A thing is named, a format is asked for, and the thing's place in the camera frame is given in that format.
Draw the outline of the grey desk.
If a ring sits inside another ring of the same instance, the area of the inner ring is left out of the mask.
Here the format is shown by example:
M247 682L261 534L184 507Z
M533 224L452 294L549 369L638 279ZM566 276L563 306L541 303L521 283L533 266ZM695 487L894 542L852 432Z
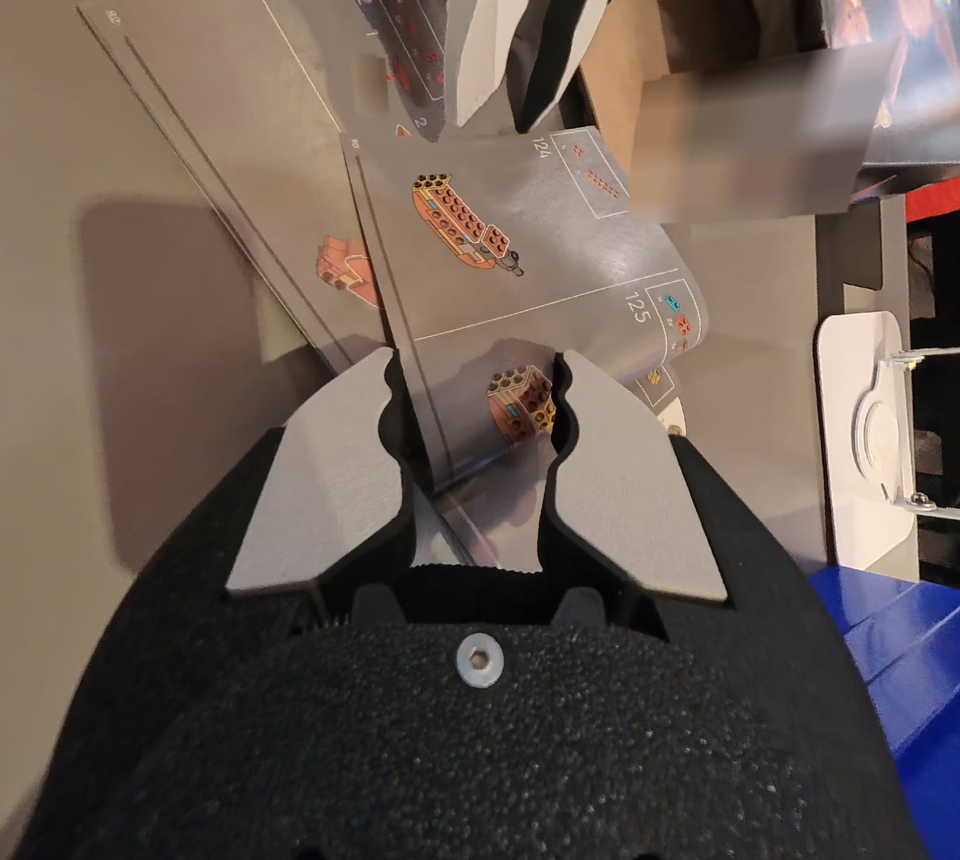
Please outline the grey desk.
M85 28L2 0L2 690L69 695L136 569L316 387Z

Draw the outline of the grey metal bracket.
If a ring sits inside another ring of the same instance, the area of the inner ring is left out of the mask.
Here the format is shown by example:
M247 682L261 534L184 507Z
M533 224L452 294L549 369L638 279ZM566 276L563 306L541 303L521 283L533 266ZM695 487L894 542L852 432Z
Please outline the grey metal bracket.
M869 198L814 218L818 290L907 290L906 208L901 196Z

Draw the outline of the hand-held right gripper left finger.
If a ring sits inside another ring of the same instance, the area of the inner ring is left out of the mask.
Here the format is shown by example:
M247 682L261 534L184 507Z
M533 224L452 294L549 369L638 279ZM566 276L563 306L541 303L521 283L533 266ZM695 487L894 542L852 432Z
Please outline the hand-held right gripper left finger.
M415 557L399 353L379 347L287 422L225 583L235 597L308 590L352 602Z

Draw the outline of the white metal bracket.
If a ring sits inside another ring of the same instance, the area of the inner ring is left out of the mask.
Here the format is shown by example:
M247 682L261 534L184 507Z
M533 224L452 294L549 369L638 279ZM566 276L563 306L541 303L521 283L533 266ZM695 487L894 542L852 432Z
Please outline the white metal bracket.
M871 388L860 398L851 428L861 477L890 506L916 516L958 521L954 506L939 506L917 487L911 374L925 360L956 357L957 347L897 351L875 362Z

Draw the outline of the grey instruction booklet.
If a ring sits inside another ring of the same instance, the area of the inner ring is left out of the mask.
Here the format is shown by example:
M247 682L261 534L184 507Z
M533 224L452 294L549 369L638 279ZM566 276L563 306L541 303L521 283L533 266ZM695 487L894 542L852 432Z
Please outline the grey instruction booklet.
M339 373L401 350L445 525L428 558L532 572L554 352L671 432L701 291L592 125L532 138L506 90L445 128L435 0L102 0L80 8L213 214Z

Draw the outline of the white stand plate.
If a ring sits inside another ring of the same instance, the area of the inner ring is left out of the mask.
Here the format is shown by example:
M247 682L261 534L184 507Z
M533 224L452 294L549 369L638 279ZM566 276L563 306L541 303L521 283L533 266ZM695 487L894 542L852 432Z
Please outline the white stand plate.
M904 347L897 319L886 311L834 314L818 328L815 352L826 495L834 558L844 567L873 566L916 539L918 518L925 517L888 505L861 477L853 456L855 411L872 387L877 360L907 350L911 349Z

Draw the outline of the red bin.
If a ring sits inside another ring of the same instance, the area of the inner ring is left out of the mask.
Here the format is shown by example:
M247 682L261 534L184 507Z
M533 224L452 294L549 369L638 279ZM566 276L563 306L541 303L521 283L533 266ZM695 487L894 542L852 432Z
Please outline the red bin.
M908 224L939 218L959 211L960 179L953 178L927 185L904 195Z

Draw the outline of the blue bin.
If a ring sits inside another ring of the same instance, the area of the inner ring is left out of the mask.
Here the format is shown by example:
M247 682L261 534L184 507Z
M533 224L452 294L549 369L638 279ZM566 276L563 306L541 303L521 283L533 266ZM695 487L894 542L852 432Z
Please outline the blue bin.
M959 592L845 566L810 576L879 716L928 853L959 857Z

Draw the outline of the brown cardboard box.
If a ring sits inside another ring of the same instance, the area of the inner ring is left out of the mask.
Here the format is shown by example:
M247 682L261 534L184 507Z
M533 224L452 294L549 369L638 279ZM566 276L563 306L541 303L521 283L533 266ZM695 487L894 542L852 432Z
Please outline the brown cardboard box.
M599 130L627 167L647 83L823 44L819 0L611 0L581 73Z

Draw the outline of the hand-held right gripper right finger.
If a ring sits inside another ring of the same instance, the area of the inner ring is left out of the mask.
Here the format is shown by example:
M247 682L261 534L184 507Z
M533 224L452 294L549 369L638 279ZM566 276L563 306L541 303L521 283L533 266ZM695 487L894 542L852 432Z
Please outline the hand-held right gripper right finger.
M720 604L729 597L666 428L582 354L558 353L539 522L546 578Z

